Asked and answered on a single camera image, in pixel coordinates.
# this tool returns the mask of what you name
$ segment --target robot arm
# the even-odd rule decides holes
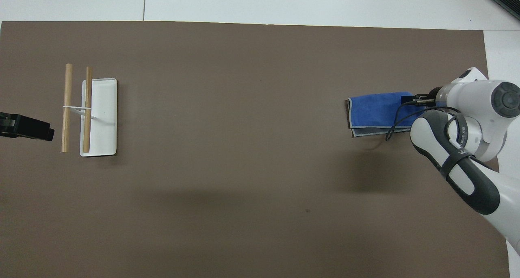
[[[428,110],[410,139],[455,192],[486,218],[520,254],[520,180],[493,171],[507,127],[520,114],[520,88],[486,78],[475,68],[440,89],[436,102],[461,113]]]

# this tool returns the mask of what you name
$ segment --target wooden stick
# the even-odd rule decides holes
[[[63,105],[70,106],[70,98],[72,95],[72,64],[65,65],[65,94],[63,95]],[[70,126],[70,109],[63,108],[63,124],[61,126],[61,152],[69,151],[69,126]]]
[[[92,67],[87,67],[87,80],[85,84],[85,107],[92,106]],[[92,110],[85,109],[85,121],[83,122],[83,152],[91,150],[91,118]]]

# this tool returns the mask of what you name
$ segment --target brown table surface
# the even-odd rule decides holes
[[[115,156],[60,154],[65,64],[119,82]],[[1,277],[507,277],[504,238],[408,134],[352,139],[344,100],[487,73],[483,32],[3,22]]]

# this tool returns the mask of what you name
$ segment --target folded towel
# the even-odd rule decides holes
[[[395,113],[401,105],[401,96],[410,96],[410,92],[394,92],[370,94],[351,97],[347,100],[349,128],[353,137],[386,134],[393,126]],[[420,111],[424,107],[407,105],[399,110],[401,119],[411,113]],[[413,115],[396,126],[394,132],[407,132],[412,123],[421,114]]]

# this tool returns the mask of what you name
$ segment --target black cable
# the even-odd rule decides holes
[[[471,160],[474,160],[476,163],[482,165],[483,167],[486,167],[487,169],[490,169],[492,171],[495,171],[494,169],[492,169],[491,167],[489,167],[488,165],[486,165],[486,163],[483,163],[481,160],[477,159],[474,155],[470,155],[470,159]]]
[[[458,110],[457,108],[453,108],[453,107],[449,107],[449,106],[433,106],[433,107],[427,107],[427,108],[424,108],[424,109],[421,109],[421,110],[418,110],[414,113],[411,113],[405,117],[403,117],[401,120],[397,121],[397,112],[399,111],[399,109],[397,109],[396,111],[396,117],[395,117],[395,120],[394,120],[394,125],[390,128],[390,130],[388,130],[388,132],[386,133],[386,136],[385,136],[385,141],[388,141],[390,140],[390,138],[392,137],[392,135],[394,134],[394,130],[395,130],[395,127],[398,125],[398,124],[401,124],[401,122],[403,122],[405,119],[413,116],[413,115],[416,115],[418,113],[423,113],[424,111],[427,111],[427,110],[432,110],[432,109],[449,109],[449,110],[453,110],[455,111],[456,113],[460,113],[460,110]]]
[[[455,121],[455,123],[457,124],[457,129],[459,128],[459,122],[457,121],[457,118],[455,117],[455,115],[453,113],[447,113],[449,115],[453,115],[453,117],[451,119],[448,120],[448,122],[444,125],[444,135],[450,139],[450,134],[448,133],[448,128],[451,124],[451,122]]]
[[[393,134],[394,133],[394,130],[395,130],[395,126],[397,126],[396,122],[397,122],[397,117],[399,116],[399,110],[401,109],[401,107],[405,106],[405,105],[413,105],[415,104],[416,102],[414,101],[408,101],[408,102],[405,102],[401,105],[399,105],[399,107],[397,108],[397,110],[395,111],[395,117],[394,117],[394,125],[390,128],[390,130],[388,130],[388,133],[386,133],[386,137],[385,137],[385,141],[388,141],[392,136],[388,137],[388,134]]]

